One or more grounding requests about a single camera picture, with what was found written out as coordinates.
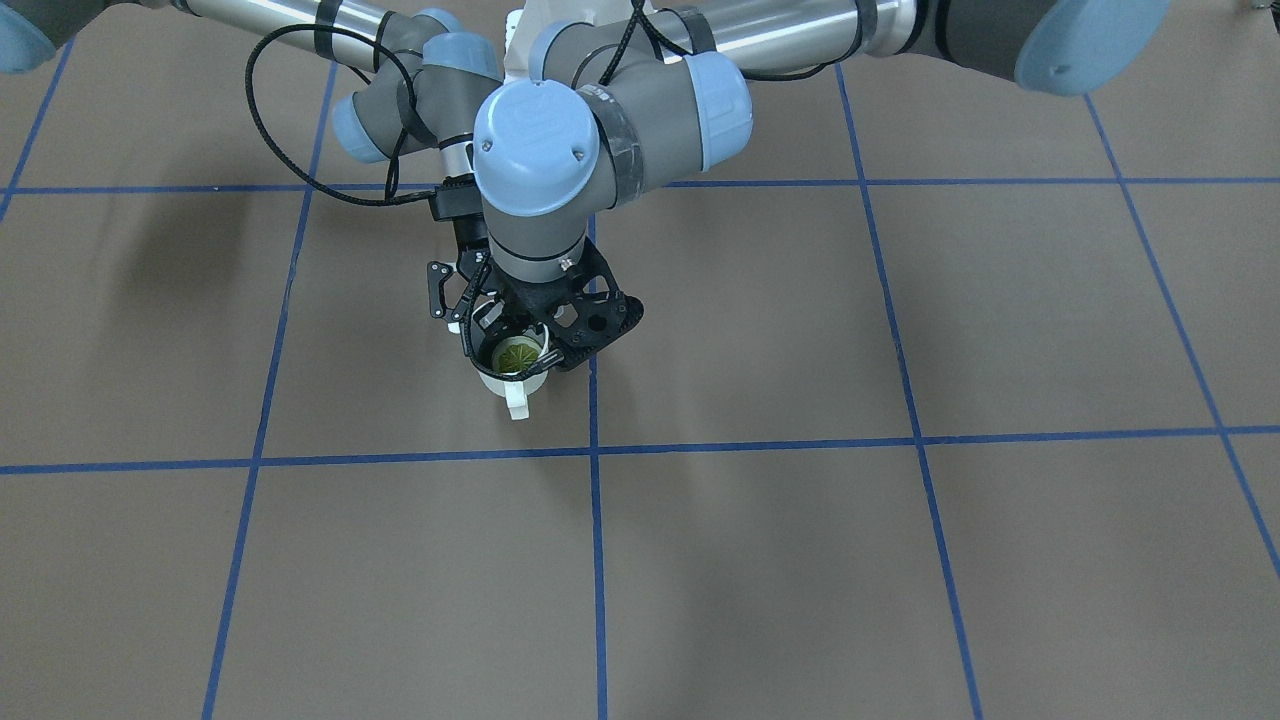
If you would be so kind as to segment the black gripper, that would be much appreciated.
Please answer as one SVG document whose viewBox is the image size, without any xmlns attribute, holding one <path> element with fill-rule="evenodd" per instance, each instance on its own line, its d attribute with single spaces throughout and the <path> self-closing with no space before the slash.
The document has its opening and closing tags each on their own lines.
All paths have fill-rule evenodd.
<svg viewBox="0 0 1280 720">
<path fill-rule="evenodd" d="M 466 281 L 474 281 L 476 273 L 490 256 L 489 233 L 483 215 L 466 215 L 451 219 L 457 246 L 454 263 L 430 261 L 428 265 L 429 310 L 434 319 L 460 322 L 461 313 L 449 305 L 445 287 L 458 273 Z"/>
<path fill-rule="evenodd" d="M 494 351 L 500 340 L 515 334 L 532 337 L 544 351 L 559 351 L 552 328 L 553 311 L 561 305 L 561 283 L 484 281 L 474 291 L 470 318 L 472 351 Z"/>
</svg>

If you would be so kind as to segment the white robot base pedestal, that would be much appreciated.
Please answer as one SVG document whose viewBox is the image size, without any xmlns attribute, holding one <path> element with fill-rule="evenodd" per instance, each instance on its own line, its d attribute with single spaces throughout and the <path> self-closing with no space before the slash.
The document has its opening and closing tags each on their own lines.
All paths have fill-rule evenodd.
<svg viewBox="0 0 1280 720">
<path fill-rule="evenodd" d="M 507 13 L 503 56 L 506 83 L 529 77 L 532 45 L 545 24 L 541 10 L 536 8 L 516 8 Z"/>
</svg>

